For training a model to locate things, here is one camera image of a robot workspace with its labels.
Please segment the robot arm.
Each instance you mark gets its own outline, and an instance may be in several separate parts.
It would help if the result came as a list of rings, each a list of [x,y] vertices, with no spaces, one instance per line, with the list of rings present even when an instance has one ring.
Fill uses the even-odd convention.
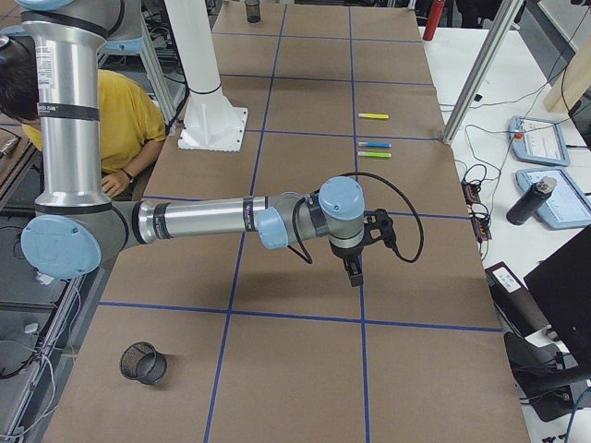
[[[141,36],[140,3],[25,1],[21,19],[36,49],[44,161],[44,190],[21,248],[40,272],[72,279],[136,245],[255,232],[269,249],[299,250],[308,239],[326,237],[357,286],[365,246],[396,248],[392,219],[384,210],[367,209],[350,173],[303,196],[160,204],[110,199],[101,186],[97,55],[107,42]]]

